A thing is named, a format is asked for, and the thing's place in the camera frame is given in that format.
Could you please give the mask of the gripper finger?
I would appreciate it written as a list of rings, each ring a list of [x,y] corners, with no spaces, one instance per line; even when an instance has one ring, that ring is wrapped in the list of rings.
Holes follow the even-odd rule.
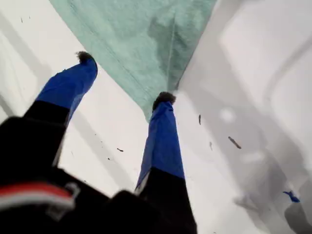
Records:
[[[47,81],[24,117],[68,126],[98,75],[96,61],[89,53],[79,51],[77,57],[78,64]]]
[[[148,136],[135,193],[163,218],[167,234],[195,234],[177,134],[176,97],[161,92],[153,102]]]

